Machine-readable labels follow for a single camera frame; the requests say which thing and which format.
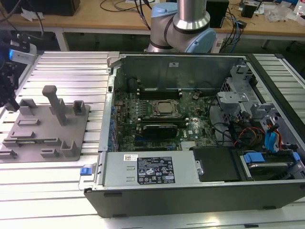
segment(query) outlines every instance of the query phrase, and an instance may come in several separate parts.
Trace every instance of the power supply label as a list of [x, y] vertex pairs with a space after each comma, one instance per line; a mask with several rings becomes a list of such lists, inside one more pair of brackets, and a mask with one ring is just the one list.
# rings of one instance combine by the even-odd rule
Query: power supply label
[[137, 165], [140, 185], [175, 183], [171, 156], [138, 157]]

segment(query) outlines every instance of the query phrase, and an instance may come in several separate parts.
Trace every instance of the white table leg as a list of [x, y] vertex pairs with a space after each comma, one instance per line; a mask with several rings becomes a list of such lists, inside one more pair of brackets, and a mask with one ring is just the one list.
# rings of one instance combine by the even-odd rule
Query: white table leg
[[62, 30], [55, 31], [56, 39], [61, 51], [69, 51], [69, 46]]
[[212, 47], [211, 53], [219, 53], [221, 46], [223, 44], [224, 39], [227, 37], [226, 33], [217, 33], [216, 40]]

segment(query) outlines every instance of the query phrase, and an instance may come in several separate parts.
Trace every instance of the desk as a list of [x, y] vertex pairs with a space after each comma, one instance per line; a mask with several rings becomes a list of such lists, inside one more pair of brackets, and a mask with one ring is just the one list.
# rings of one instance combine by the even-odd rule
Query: desk
[[[45, 15], [42, 21], [45, 31], [56, 34], [56, 38], [62, 51], [68, 51], [64, 33], [85, 32], [85, 33], [118, 33], [118, 34], [150, 34], [150, 31], [141, 22], [136, 12], [107, 12], [100, 8], [101, 0], [81, 0], [80, 6], [72, 17]], [[230, 8], [239, 0], [230, 0]], [[122, 3], [123, 8], [132, 6], [130, 3]], [[110, 1], [106, 1], [103, 7], [114, 9]], [[150, 24], [151, 10], [143, 6], [144, 14]], [[264, 15], [253, 16], [253, 18], [240, 18], [241, 12], [232, 9], [231, 12], [240, 20], [247, 22], [247, 27], [242, 38], [266, 39], [266, 40], [290, 40], [305, 41], [305, 27], [296, 21], [268, 22]], [[23, 31], [39, 31], [37, 21], [30, 22], [20, 15], [13, 15], [10, 21]], [[9, 25], [2, 25], [2, 30], [11, 29]], [[215, 29], [217, 32], [217, 45], [231, 33], [232, 25], [228, 20], [224, 21], [222, 28]]]

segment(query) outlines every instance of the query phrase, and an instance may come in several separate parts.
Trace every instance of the cpu socket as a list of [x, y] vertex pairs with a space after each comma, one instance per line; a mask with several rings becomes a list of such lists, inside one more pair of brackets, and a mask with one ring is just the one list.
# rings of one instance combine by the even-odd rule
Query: cpu socket
[[173, 116], [179, 117], [177, 102], [175, 100], [156, 100], [152, 102], [154, 117]]

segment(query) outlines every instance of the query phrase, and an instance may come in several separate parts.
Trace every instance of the screw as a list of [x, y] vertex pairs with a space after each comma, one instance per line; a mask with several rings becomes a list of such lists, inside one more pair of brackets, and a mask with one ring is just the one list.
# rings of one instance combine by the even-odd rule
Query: screw
[[203, 175], [203, 169], [202, 168], [197, 168], [197, 173], [198, 175]]

